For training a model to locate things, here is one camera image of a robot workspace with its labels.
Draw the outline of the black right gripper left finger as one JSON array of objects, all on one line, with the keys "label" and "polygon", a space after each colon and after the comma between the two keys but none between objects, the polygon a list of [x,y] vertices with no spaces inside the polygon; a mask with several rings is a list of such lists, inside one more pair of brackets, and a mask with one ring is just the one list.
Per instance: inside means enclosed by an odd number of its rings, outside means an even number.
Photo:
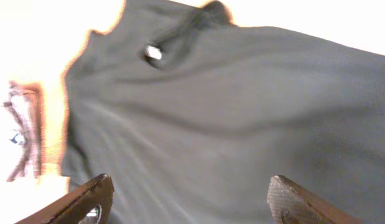
[{"label": "black right gripper left finger", "polygon": [[112,178],[100,174],[16,224],[107,224],[113,194]]}]

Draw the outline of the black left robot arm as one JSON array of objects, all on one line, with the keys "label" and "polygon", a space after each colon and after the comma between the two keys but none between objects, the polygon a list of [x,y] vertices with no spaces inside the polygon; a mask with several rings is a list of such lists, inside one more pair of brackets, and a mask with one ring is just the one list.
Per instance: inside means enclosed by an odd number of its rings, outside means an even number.
[{"label": "black left robot arm", "polygon": [[41,140],[37,94],[0,82],[0,180],[38,178]]}]

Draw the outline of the black t-shirt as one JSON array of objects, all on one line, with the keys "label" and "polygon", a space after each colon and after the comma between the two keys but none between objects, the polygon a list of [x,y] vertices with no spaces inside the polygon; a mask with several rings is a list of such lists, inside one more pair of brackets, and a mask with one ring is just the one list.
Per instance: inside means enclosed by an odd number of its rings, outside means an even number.
[{"label": "black t-shirt", "polygon": [[281,174],[385,223],[385,56],[224,5],[128,1],[66,76],[62,173],[112,177],[111,223],[271,223]]}]

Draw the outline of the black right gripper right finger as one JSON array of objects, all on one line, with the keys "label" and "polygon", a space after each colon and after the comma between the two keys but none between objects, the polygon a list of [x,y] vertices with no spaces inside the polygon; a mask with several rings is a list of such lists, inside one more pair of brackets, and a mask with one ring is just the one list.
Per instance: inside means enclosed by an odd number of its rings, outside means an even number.
[{"label": "black right gripper right finger", "polygon": [[271,177],[267,204],[275,224],[362,224],[283,175]]}]

